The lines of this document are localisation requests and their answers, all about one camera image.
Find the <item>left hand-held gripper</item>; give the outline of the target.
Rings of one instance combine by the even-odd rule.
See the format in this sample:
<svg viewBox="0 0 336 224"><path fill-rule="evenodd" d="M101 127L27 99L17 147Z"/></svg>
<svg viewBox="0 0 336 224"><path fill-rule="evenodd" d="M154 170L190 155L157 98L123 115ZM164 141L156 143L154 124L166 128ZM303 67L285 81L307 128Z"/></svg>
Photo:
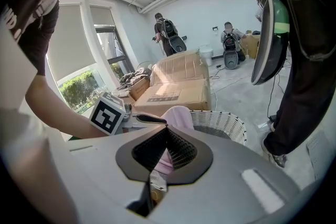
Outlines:
<svg viewBox="0 0 336 224"><path fill-rule="evenodd" d="M109 92L103 92L96 101L90 114L90 124L106 135L115 135L126 116L124 101ZM167 124L155 115L138 113L131 117L132 127L149 127L151 124Z"/></svg>

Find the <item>grey crumpled clothes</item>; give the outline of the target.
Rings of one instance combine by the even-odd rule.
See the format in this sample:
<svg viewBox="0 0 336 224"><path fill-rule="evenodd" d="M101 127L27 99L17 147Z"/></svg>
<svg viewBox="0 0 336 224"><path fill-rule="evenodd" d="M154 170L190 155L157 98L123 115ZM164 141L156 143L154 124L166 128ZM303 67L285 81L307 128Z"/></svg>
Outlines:
<svg viewBox="0 0 336 224"><path fill-rule="evenodd" d="M134 85L141 79L149 79L152 71L149 68L139 68L135 72L125 74L120 80L121 85L129 84Z"/></svg>

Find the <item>white floor toilet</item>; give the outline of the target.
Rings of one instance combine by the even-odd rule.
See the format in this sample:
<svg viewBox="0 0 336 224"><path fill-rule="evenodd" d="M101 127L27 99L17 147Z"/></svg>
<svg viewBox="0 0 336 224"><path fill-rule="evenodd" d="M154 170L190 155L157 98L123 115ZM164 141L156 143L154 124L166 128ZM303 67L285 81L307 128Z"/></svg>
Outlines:
<svg viewBox="0 0 336 224"><path fill-rule="evenodd" d="M199 46L198 48L199 55L205 60L208 66L213 64L213 48L209 44Z"/></svg>

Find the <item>narrow grey roller blind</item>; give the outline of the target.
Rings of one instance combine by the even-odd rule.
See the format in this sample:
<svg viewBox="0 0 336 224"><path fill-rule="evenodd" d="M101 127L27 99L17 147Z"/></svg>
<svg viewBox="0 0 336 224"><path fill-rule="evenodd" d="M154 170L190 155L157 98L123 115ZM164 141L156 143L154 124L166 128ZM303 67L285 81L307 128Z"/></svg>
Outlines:
<svg viewBox="0 0 336 224"><path fill-rule="evenodd" d="M95 26L114 26L111 10L105 7L90 6L93 24Z"/></svg>

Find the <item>open cardboard box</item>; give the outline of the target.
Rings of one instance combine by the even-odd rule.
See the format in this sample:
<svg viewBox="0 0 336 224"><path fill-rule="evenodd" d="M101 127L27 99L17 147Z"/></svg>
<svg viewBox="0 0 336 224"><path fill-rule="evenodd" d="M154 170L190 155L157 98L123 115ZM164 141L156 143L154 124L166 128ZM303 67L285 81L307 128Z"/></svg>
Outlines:
<svg viewBox="0 0 336 224"><path fill-rule="evenodd" d="M248 34L240 40L240 46L247 58L256 59L259 48L260 35Z"/></svg>

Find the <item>pink waffle-weave cloth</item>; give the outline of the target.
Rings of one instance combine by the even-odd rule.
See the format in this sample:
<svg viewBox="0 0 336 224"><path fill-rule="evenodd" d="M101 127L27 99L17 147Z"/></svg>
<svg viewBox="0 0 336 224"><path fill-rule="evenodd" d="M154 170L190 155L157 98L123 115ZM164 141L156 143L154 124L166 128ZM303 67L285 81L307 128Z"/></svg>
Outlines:
<svg viewBox="0 0 336 224"><path fill-rule="evenodd" d="M161 118L165 119L168 125L194 129L190 110L185 106L174 106L168 109ZM173 162L167 148L154 169L164 175L168 175L174 171Z"/></svg>

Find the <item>round laundry basket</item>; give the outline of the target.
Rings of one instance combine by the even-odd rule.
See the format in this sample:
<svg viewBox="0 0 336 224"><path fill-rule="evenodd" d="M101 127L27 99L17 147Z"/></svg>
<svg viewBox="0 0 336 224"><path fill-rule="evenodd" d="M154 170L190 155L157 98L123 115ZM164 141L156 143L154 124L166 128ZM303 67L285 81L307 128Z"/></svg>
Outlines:
<svg viewBox="0 0 336 224"><path fill-rule="evenodd" d="M194 129L247 146L245 123L229 112L190 110Z"/></svg>

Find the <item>glass window with garden view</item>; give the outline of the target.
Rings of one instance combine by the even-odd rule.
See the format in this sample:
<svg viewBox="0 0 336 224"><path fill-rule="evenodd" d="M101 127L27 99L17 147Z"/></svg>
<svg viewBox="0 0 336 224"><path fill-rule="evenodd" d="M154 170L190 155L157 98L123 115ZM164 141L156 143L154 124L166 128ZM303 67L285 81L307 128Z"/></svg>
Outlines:
<svg viewBox="0 0 336 224"><path fill-rule="evenodd" d="M96 64L65 76L57 81L57 86L66 104L78 114L84 114L93 107L107 89Z"/></svg>

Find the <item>black framed window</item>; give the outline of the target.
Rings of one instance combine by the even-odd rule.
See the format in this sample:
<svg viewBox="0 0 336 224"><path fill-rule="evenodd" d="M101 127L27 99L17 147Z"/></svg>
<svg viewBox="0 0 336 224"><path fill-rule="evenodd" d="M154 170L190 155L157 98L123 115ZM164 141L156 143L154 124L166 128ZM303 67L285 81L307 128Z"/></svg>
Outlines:
<svg viewBox="0 0 336 224"><path fill-rule="evenodd" d="M104 55L116 78L120 80L124 75L134 72L116 27L113 25L94 25L94 27Z"/></svg>

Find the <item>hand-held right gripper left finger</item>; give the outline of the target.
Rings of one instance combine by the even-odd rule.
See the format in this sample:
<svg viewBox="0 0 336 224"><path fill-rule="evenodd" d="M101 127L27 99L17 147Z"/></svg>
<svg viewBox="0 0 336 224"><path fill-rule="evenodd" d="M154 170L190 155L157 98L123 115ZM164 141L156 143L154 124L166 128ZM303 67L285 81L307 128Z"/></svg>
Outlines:
<svg viewBox="0 0 336 224"><path fill-rule="evenodd" d="M122 145L163 128L154 125L121 135L70 142L52 130L52 157L79 224L169 224L164 203L147 217L128 209L129 204L140 200L145 183L128 179L115 159Z"/></svg>

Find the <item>large taped cardboard box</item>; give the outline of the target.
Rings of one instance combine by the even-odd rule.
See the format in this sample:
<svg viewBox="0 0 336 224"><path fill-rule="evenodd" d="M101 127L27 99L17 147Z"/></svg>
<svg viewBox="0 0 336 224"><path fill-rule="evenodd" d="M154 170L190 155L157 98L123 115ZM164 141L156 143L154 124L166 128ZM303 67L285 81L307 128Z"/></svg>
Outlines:
<svg viewBox="0 0 336 224"><path fill-rule="evenodd" d="M158 61L150 86L134 103L134 109L162 116L174 106L190 110L212 109L208 65L198 51L185 51Z"/></svg>

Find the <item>person's left forearm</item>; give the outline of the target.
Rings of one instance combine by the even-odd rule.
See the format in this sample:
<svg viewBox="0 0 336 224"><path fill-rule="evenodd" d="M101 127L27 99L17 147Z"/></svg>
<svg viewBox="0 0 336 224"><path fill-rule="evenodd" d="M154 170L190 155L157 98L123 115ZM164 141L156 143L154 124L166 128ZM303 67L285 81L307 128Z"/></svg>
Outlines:
<svg viewBox="0 0 336 224"><path fill-rule="evenodd" d="M30 84L26 102L34 114L48 126L77 138L105 137L90 121L74 112L48 86L44 76L36 75Z"/></svg>

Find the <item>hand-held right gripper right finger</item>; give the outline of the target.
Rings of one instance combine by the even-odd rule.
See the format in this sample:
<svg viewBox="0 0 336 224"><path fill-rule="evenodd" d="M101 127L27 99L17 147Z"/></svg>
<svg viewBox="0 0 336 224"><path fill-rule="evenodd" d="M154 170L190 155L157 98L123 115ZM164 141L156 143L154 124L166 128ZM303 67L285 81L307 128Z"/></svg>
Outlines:
<svg viewBox="0 0 336 224"><path fill-rule="evenodd" d="M212 165L193 184L169 186L151 212L151 222L247 224L300 193L285 172L248 147L199 131L183 131L209 146Z"/></svg>

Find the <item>black and grey backpack rig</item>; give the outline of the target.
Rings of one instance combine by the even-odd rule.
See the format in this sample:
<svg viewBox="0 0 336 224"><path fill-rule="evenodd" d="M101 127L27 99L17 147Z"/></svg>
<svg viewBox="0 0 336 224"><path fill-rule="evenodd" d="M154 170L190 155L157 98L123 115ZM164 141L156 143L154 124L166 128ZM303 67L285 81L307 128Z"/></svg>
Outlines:
<svg viewBox="0 0 336 224"><path fill-rule="evenodd" d="M257 0L261 31L251 82L260 85L278 74L289 44L311 62L336 54L333 0Z"/></svg>
<svg viewBox="0 0 336 224"><path fill-rule="evenodd" d="M169 41L170 47L175 53L186 51L186 44L179 36L172 21L165 19L161 25L161 36Z"/></svg>
<svg viewBox="0 0 336 224"><path fill-rule="evenodd" d="M233 70L238 65L237 40L231 34L227 34L224 41L224 65L226 69Z"/></svg>

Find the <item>person's black printed shirt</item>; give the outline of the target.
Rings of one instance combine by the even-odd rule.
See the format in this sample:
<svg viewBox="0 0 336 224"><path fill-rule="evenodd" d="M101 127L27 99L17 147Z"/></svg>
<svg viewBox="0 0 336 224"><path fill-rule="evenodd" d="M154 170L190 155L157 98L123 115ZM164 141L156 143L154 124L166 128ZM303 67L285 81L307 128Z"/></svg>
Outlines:
<svg viewBox="0 0 336 224"><path fill-rule="evenodd" d="M45 75L59 0L0 0L0 108L17 109L34 75Z"/></svg>

